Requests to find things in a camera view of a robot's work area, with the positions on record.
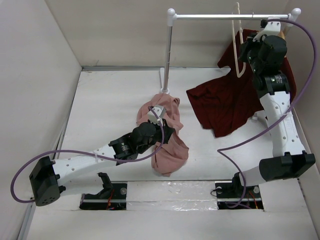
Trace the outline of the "pink t shirt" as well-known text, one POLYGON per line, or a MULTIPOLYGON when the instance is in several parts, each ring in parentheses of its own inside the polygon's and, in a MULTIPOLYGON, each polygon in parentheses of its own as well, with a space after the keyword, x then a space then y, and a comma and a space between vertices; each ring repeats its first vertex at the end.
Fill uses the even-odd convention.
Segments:
POLYGON ((145 103, 138 111, 136 124, 147 122, 148 107, 160 105, 166 109, 164 119, 169 127, 174 129, 167 144, 151 158, 151 167, 160 175, 169 177, 173 172, 179 170, 189 157, 189 148, 180 139, 179 131, 183 128, 180 120, 180 99, 166 93, 156 94, 150 101, 145 103))

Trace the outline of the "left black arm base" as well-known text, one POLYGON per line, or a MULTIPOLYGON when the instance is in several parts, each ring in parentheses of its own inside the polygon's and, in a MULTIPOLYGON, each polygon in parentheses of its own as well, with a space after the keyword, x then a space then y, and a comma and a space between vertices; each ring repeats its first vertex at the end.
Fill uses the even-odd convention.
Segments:
POLYGON ((102 190, 97 194, 82 194, 79 204, 81 210, 87 211, 124 211, 127 209, 128 183, 112 182, 107 173, 97 174, 102 181, 102 190))

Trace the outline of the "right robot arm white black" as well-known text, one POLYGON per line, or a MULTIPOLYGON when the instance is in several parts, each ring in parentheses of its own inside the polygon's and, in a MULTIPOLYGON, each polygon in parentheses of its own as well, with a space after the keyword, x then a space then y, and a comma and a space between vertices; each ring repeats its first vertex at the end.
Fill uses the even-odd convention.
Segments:
POLYGON ((302 144, 292 111, 290 78, 282 70, 287 53, 286 41, 276 35, 260 39, 248 37, 240 45, 239 60, 250 65, 252 83, 267 118, 272 140, 272 157, 258 166, 234 175, 231 191, 242 197, 249 187, 275 180, 297 179, 316 159, 302 144))

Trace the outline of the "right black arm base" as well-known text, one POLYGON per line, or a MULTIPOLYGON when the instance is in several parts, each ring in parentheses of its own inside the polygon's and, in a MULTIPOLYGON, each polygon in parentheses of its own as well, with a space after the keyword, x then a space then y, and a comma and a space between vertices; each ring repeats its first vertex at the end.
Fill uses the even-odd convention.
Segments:
POLYGON ((243 187, 232 180, 214 182, 214 189, 210 192, 216 197, 218 210, 263 210, 261 191, 258 185, 247 186, 244 197, 243 187))

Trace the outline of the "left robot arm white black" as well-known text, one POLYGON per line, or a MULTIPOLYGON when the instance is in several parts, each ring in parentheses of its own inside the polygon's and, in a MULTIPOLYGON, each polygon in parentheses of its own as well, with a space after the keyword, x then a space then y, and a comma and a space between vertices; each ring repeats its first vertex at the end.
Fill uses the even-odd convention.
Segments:
POLYGON ((148 120, 103 147, 104 150, 113 149, 113 157, 105 156, 102 151, 93 151, 57 162, 52 162, 48 156, 40 158, 29 176, 35 204, 42 207, 53 203, 61 193, 70 190, 67 183, 105 167, 107 161, 118 165, 140 161, 140 154, 157 143, 161 146, 167 144, 174 132, 164 118, 154 122, 148 120))

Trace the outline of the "wooden hanger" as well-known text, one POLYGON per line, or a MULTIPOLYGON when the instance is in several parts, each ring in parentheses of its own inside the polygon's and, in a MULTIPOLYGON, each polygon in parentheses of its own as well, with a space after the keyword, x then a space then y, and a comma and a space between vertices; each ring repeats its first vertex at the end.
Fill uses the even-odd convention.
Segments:
POLYGON ((286 31, 285 31, 285 29, 281 30, 279 32, 278 36, 285 40, 286 39, 286 31))

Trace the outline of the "dark red t shirt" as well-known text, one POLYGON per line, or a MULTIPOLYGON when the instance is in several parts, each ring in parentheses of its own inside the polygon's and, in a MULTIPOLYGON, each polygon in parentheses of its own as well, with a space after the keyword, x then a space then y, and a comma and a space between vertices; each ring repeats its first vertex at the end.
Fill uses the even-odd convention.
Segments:
MULTIPOLYGON (((243 36, 256 36, 256 30, 245 29, 243 36)), ((239 61, 240 36, 230 43, 217 63, 219 68, 229 67, 225 76, 212 79, 187 90, 194 113, 204 129, 213 130, 215 137, 225 137, 243 126, 254 113, 263 110, 253 85, 253 71, 249 64, 239 61)), ((281 67, 289 76, 291 100, 297 87, 288 59, 281 67)))

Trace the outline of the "metal clothes rack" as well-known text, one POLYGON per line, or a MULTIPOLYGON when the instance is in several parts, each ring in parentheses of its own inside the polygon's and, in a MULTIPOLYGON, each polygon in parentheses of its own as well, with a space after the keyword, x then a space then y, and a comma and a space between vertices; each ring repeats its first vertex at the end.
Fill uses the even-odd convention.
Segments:
POLYGON ((169 71, 172 50, 172 37, 175 22, 178 21, 227 21, 228 23, 220 23, 218 29, 211 28, 208 23, 202 24, 199 29, 192 29, 187 27, 184 35, 178 40, 180 44, 195 44, 200 46, 211 37, 211 42, 208 44, 213 45, 216 49, 222 45, 227 39, 227 36, 232 36, 232 43, 236 43, 235 22, 238 22, 238 30, 240 34, 243 33, 242 21, 262 21, 271 20, 272 22, 280 23, 280 20, 289 20, 289 23, 284 28, 284 34, 287 34, 293 23, 301 14, 300 8, 293 9, 287 14, 241 14, 239 8, 233 10, 231 14, 178 14, 173 8, 167 10, 167 37, 166 37, 166 50, 165 50, 165 64, 160 69, 160 77, 162 80, 162 93, 169 93, 169 71))

